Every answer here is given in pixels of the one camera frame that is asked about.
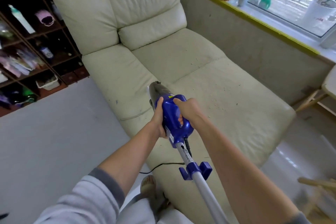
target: forearm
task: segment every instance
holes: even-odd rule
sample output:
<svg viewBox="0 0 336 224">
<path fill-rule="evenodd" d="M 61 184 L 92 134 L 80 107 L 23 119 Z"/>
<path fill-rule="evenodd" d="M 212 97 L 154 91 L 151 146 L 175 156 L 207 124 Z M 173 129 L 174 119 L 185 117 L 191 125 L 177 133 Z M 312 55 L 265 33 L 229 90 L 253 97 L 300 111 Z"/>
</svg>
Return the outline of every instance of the forearm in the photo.
<svg viewBox="0 0 336 224">
<path fill-rule="evenodd" d="M 113 177 L 127 195 L 158 138 L 157 126 L 149 122 L 98 167 Z"/>
<path fill-rule="evenodd" d="M 194 126 L 240 224 L 284 224 L 298 214 L 292 201 L 206 117 L 198 116 Z"/>
</svg>

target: sofa backrest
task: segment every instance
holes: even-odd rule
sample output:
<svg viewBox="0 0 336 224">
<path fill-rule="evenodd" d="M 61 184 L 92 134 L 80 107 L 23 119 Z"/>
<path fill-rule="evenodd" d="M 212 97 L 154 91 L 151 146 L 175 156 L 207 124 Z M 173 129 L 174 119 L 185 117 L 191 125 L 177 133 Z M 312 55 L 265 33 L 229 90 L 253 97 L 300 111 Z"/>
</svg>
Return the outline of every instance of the sofa backrest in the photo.
<svg viewBox="0 0 336 224">
<path fill-rule="evenodd" d="M 54 0 L 81 54 L 119 43 L 130 50 L 187 26 L 180 0 Z"/>
</svg>

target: white metal pole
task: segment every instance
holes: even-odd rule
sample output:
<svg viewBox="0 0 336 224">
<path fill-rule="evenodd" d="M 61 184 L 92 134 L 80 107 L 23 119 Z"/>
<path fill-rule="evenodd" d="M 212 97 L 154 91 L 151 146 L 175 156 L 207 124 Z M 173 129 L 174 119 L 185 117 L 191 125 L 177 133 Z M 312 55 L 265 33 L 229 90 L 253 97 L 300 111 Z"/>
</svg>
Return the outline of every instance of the white metal pole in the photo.
<svg viewBox="0 0 336 224">
<path fill-rule="evenodd" d="M 176 147 L 186 166 L 189 163 L 194 162 L 183 143 L 177 143 Z M 191 177 L 193 181 L 195 182 L 196 187 L 198 188 L 199 193 L 201 194 L 203 200 L 205 201 L 205 204 L 207 205 L 210 211 L 210 214 L 212 215 L 212 218 L 214 219 L 215 223 L 216 224 L 229 224 L 221 206 L 219 205 L 218 201 L 216 200 L 215 196 L 210 190 L 208 184 L 204 180 L 202 174 L 200 172 L 195 172 L 192 174 Z"/>
</svg>

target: handheld vacuum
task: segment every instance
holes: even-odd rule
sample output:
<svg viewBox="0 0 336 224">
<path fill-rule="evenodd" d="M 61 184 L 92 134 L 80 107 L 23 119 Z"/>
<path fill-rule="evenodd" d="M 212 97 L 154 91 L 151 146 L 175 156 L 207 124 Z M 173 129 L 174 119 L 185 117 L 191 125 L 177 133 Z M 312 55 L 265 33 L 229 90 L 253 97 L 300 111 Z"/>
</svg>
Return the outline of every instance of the handheld vacuum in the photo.
<svg viewBox="0 0 336 224">
<path fill-rule="evenodd" d="M 191 157 L 188 137 L 192 134 L 194 128 L 185 118 L 183 118 L 183 125 L 179 122 L 180 111 L 178 106 L 173 102 L 173 99 L 178 98 L 181 101 L 186 101 L 186 98 L 180 94 L 174 95 L 158 81 L 152 82 L 148 90 L 150 95 L 149 103 L 153 107 L 153 110 L 156 109 L 159 98 L 163 97 L 162 126 L 172 147 L 178 150 L 186 165 L 186 170 L 183 167 L 179 168 L 183 179 L 195 182 L 216 224 L 229 224 L 221 206 L 206 183 L 212 172 L 211 166 L 208 162 L 202 162 L 198 166 Z"/>
</svg>

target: windowsill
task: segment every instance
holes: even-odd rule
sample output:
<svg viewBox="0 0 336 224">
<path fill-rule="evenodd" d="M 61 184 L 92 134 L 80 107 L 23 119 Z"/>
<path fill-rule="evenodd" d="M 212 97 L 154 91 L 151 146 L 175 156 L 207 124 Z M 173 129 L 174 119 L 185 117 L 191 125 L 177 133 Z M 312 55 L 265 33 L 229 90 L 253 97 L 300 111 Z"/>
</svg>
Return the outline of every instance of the windowsill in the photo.
<svg viewBox="0 0 336 224">
<path fill-rule="evenodd" d="M 336 63 L 335 50 L 322 48 L 313 38 L 310 38 L 306 34 L 285 25 L 285 23 L 281 23 L 255 8 L 252 8 L 251 4 L 237 7 L 222 0 L 210 1 L 308 55 L 319 57 L 327 62 Z"/>
</svg>

